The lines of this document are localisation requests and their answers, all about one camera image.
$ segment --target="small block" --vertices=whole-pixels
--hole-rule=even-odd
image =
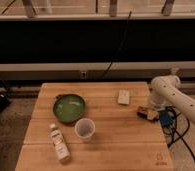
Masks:
[[[157,118],[158,117],[158,112],[155,111],[155,110],[149,110],[148,111],[148,116],[147,116],[147,119],[148,120],[154,120],[154,118]]]
[[[137,109],[137,115],[139,115],[142,118],[147,119],[148,108],[147,107],[139,106],[138,109]]]
[[[119,90],[118,104],[129,105],[130,92],[128,90]]]

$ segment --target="black wall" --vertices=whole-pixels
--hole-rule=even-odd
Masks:
[[[185,60],[195,19],[0,21],[0,63]]]

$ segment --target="electrical outlet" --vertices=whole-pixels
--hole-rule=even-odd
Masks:
[[[87,71],[80,71],[80,79],[82,80],[87,79]]]

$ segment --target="blue object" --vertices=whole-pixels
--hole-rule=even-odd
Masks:
[[[162,127],[170,126],[173,124],[173,119],[167,110],[159,111],[159,120]]]

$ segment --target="wooden table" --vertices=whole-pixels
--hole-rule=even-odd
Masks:
[[[118,105],[120,89],[129,90],[129,106]],[[96,133],[84,144],[74,126],[59,123],[52,108],[58,94],[75,93],[86,101],[84,117],[94,120]],[[25,136],[16,171],[172,171],[173,164],[159,123],[136,115],[138,106],[147,105],[146,83],[45,83],[42,85]],[[49,125],[61,129],[71,160],[57,160]]]

